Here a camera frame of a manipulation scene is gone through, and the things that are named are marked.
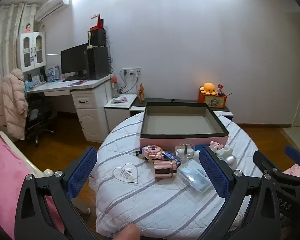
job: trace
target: computer monitor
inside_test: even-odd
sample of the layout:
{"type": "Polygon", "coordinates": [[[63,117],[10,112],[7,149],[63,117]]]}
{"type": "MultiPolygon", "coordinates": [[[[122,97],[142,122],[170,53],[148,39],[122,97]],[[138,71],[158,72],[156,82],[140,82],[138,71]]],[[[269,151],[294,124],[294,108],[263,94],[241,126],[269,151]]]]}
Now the computer monitor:
{"type": "Polygon", "coordinates": [[[86,70],[84,51],[88,45],[88,43],[82,44],[61,52],[61,72],[63,74],[70,72],[78,73],[76,76],[68,77],[67,81],[86,78],[83,74],[83,71],[86,70]]]}

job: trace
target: metal screw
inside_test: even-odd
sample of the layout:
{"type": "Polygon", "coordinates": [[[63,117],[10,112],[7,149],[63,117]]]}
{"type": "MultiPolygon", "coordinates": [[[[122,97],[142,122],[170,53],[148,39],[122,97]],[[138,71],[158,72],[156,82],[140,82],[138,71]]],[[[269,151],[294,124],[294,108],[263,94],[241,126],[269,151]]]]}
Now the metal screw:
{"type": "Polygon", "coordinates": [[[56,171],[56,172],[54,173],[54,176],[56,176],[56,177],[61,177],[61,176],[62,176],[62,171],[56,171]]]}
{"type": "Polygon", "coordinates": [[[27,176],[26,176],[26,180],[31,180],[32,179],[32,174],[28,174],[27,176]]]}
{"type": "Polygon", "coordinates": [[[235,170],[234,171],[234,175],[237,176],[237,177],[241,177],[242,176],[242,172],[239,171],[239,170],[235,170]]]}
{"type": "Polygon", "coordinates": [[[265,174],[265,178],[268,179],[268,180],[271,179],[270,174],[266,173],[266,174],[265,174]]]}

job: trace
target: red flag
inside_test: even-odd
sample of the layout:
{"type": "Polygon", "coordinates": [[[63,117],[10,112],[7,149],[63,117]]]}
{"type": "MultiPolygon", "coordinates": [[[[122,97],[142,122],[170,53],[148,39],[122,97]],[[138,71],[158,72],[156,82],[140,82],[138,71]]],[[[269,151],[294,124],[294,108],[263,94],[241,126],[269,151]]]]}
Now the red flag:
{"type": "Polygon", "coordinates": [[[97,25],[90,28],[91,31],[96,30],[96,29],[103,30],[102,22],[101,22],[101,19],[100,19],[100,14],[98,15],[97,25]]]}
{"type": "Polygon", "coordinates": [[[98,16],[98,24],[97,24],[97,29],[101,29],[102,30],[103,26],[102,26],[102,22],[101,22],[101,19],[100,19],[100,14],[98,16]]]}

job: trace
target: pink blanket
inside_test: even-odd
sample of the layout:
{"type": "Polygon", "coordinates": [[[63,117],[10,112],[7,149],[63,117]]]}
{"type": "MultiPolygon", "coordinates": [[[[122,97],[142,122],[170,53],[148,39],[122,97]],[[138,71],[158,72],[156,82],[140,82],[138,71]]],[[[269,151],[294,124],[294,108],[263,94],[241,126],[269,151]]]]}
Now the pink blanket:
{"type": "Polygon", "coordinates": [[[300,166],[298,164],[295,164],[290,169],[287,169],[283,173],[300,177],[300,166]]]}
{"type": "MultiPolygon", "coordinates": [[[[14,222],[18,198],[24,178],[31,171],[0,137],[0,225],[14,239],[14,222]]],[[[47,198],[51,215],[60,232],[64,225],[52,199],[47,198]]]]}

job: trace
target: air conditioner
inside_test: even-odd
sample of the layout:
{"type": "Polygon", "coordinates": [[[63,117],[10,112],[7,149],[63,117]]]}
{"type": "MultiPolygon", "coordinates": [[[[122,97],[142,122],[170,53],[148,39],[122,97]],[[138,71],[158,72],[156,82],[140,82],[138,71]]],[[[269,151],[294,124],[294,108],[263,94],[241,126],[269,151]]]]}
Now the air conditioner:
{"type": "Polygon", "coordinates": [[[49,0],[42,5],[35,14],[35,20],[41,22],[48,15],[58,11],[61,8],[65,8],[69,5],[69,0],[49,0]]]}

